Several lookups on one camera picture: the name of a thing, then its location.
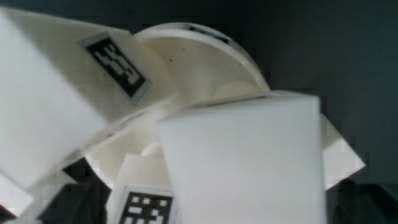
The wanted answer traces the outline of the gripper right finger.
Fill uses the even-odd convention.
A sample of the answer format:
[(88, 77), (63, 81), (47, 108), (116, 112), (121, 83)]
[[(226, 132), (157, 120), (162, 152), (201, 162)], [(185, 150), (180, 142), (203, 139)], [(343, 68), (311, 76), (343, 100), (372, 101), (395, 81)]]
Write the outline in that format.
[(398, 224), (398, 184), (340, 182), (331, 224)]

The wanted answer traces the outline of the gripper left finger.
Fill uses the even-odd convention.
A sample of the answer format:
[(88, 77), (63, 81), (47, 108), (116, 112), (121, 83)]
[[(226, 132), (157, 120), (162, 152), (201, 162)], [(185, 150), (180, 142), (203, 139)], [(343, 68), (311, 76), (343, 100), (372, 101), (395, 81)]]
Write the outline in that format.
[(64, 169), (75, 183), (66, 184), (40, 214), (41, 224), (107, 224), (107, 199), (111, 188), (105, 185), (86, 159)]

